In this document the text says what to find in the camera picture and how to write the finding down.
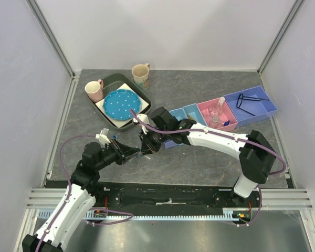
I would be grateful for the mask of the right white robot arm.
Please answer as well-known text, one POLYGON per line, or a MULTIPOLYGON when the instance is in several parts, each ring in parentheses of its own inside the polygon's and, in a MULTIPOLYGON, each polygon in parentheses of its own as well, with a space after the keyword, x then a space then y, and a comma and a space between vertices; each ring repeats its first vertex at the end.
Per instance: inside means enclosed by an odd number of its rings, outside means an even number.
POLYGON ((201 146, 228 154, 240 162, 242 174, 230 193, 231 203, 243 206, 257 185, 265 184, 276 159, 276 153, 258 131, 250 134, 230 133, 207 127, 191 119, 178 120, 164 107, 150 116, 138 114, 133 122, 141 126, 143 155, 159 151, 163 142, 201 146))

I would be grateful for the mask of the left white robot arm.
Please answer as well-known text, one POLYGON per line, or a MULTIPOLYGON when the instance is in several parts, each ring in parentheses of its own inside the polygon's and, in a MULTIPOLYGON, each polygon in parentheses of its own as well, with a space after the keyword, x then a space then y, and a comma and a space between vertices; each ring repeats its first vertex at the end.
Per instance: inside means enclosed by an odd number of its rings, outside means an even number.
POLYGON ((85 214, 93 206, 104 202, 104 192, 97 189, 99 171, 112 163, 122 165, 139 153, 139 148, 122 144, 116 139, 104 145, 88 143, 62 199, 36 234, 25 236, 22 250, 65 251, 85 214))

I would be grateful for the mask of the clear glass flask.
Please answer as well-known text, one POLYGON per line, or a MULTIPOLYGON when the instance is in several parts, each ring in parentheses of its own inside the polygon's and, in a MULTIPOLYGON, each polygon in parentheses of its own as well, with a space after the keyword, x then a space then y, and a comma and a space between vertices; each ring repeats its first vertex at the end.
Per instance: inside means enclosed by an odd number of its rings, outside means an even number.
POLYGON ((218 115, 214 114, 211 116, 210 120, 209 120, 209 127, 210 128, 214 128, 217 129, 218 126, 220 125, 221 121, 218 115))

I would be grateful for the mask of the clear flask white stopper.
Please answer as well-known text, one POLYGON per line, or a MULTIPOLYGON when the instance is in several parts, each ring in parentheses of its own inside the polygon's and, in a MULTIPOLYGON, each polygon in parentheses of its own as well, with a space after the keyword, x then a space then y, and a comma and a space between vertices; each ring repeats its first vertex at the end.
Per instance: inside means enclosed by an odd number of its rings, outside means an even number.
POLYGON ((214 110, 220 110, 225 102, 224 97, 220 97, 216 103, 213 104, 213 109, 214 110))

